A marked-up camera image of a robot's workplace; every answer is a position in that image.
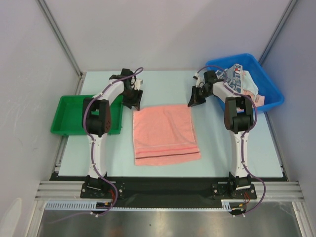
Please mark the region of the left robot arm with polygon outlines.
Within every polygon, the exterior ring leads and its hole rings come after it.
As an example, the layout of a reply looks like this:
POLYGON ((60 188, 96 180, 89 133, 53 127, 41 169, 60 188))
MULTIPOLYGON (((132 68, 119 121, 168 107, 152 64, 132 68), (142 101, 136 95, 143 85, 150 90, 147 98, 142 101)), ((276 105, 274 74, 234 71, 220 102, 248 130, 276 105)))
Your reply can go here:
POLYGON ((140 110, 143 90, 142 80, 137 75, 143 70, 140 67, 133 72, 123 68, 119 75, 109 78, 104 89, 83 100, 82 127, 88 137, 91 159, 88 176, 94 181, 91 191, 99 198, 109 191, 108 184, 99 180, 106 180, 107 174, 105 142, 112 126, 110 106, 118 96, 122 96, 124 106, 140 110))

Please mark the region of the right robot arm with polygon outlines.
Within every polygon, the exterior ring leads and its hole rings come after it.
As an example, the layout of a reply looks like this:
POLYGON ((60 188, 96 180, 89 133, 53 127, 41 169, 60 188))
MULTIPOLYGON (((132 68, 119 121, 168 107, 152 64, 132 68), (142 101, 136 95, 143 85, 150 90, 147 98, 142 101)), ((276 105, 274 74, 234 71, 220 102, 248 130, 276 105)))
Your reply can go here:
POLYGON ((216 96, 225 102, 224 125, 232 141, 233 164, 229 173, 227 192, 232 198, 239 198, 251 186, 250 171, 247 165, 247 143, 249 132, 257 122, 257 109, 251 97, 233 90, 227 83, 228 76, 219 79, 215 71, 206 71, 202 79, 196 72, 188 107, 206 102, 209 96, 216 96))

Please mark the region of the pink terry towel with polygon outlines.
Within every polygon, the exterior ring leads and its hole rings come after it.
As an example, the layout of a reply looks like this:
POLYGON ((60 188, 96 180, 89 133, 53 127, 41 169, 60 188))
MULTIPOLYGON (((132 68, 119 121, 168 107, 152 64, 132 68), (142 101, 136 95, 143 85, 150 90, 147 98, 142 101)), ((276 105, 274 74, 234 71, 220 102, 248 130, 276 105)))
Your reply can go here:
POLYGON ((201 159, 192 110, 185 104, 133 112, 135 164, 162 166, 201 159))

